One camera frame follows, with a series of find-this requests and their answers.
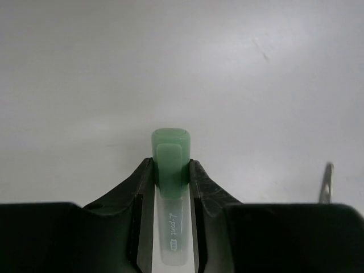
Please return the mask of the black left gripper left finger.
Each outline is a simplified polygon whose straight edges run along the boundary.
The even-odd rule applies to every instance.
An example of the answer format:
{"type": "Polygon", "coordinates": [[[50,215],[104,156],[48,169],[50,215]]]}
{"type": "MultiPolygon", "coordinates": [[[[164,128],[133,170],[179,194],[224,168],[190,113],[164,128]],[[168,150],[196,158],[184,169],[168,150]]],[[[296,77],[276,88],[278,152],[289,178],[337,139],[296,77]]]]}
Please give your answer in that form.
{"type": "Polygon", "coordinates": [[[151,272],[153,162],[90,204],[1,205],[2,272],[151,272]]]}

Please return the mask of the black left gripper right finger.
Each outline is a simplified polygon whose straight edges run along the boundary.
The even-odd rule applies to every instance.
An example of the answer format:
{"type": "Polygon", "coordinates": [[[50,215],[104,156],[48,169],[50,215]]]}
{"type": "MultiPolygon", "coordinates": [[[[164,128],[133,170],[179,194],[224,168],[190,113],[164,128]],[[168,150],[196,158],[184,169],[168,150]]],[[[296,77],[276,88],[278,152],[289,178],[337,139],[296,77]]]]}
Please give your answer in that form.
{"type": "Polygon", "coordinates": [[[363,216],[345,204],[244,204],[189,164],[196,272],[362,272],[363,216]]]}

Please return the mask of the green highlighter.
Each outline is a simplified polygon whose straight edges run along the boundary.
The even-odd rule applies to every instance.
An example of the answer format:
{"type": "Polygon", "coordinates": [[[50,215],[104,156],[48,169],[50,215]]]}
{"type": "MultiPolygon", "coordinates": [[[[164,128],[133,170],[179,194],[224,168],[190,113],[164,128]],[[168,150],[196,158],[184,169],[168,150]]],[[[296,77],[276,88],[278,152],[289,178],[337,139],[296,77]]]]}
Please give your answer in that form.
{"type": "Polygon", "coordinates": [[[188,254],[191,137],[184,129],[162,128],[152,133],[151,141],[161,260],[183,266],[188,254]]]}

